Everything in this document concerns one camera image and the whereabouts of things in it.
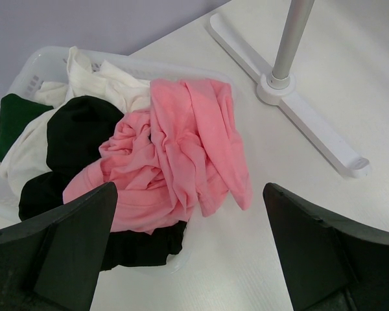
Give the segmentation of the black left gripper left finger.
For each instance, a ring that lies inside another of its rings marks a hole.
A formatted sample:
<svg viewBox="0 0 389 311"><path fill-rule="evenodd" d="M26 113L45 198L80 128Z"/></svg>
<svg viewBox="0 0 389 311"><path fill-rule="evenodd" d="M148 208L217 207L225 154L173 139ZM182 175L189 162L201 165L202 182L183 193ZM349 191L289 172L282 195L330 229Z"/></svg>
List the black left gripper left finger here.
<svg viewBox="0 0 389 311"><path fill-rule="evenodd" d="M0 229L0 310L89 310L116 203L109 182Z"/></svg>

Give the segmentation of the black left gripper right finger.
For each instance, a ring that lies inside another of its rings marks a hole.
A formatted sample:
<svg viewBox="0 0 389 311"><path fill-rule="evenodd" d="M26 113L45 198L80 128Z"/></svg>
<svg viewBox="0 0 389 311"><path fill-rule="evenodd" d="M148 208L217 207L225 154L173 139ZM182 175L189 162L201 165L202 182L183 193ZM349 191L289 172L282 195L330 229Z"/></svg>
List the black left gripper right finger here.
<svg viewBox="0 0 389 311"><path fill-rule="evenodd" d="M294 310L389 310L389 232L275 183L263 199Z"/></svg>

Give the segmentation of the black t shirt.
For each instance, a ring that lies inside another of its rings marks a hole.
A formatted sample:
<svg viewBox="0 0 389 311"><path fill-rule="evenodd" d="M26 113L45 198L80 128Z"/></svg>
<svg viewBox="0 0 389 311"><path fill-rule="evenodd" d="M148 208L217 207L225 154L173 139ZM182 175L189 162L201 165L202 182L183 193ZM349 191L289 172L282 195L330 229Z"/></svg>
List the black t shirt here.
<svg viewBox="0 0 389 311"><path fill-rule="evenodd" d="M99 146L114 133L123 113L109 102L91 96L69 100L48 121L46 163L50 172L32 178L19 199L20 220L28 220L63 204L68 183L100 158ZM116 266L164 266L182 250L186 223L156 229L151 235L123 231L110 233L101 270Z"/></svg>

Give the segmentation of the pink t shirt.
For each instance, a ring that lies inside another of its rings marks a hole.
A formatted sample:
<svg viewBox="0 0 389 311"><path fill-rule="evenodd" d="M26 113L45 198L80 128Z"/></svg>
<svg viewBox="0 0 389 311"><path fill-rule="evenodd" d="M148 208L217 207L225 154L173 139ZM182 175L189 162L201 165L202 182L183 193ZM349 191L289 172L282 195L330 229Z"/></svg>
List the pink t shirt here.
<svg viewBox="0 0 389 311"><path fill-rule="evenodd" d="M195 209L214 214L231 194L242 210L252 184L235 126L232 89L212 79L157 79L148 109L127 113L62 194L68 203L112 182L112 231L152 233L188 221Z"/></svg>

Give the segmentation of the green and white t shirt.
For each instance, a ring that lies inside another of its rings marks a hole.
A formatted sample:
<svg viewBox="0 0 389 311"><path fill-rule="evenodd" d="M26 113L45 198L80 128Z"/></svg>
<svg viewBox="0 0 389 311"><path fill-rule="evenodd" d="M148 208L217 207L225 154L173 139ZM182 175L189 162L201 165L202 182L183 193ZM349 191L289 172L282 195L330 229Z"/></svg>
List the green and white t shirt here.
<svg viewBox="0 0 389 311"><path fill-rule="evenodd" d="M0 162L29 122L52 109L52 106L27 100L14 93L1 99Z"/></svg>

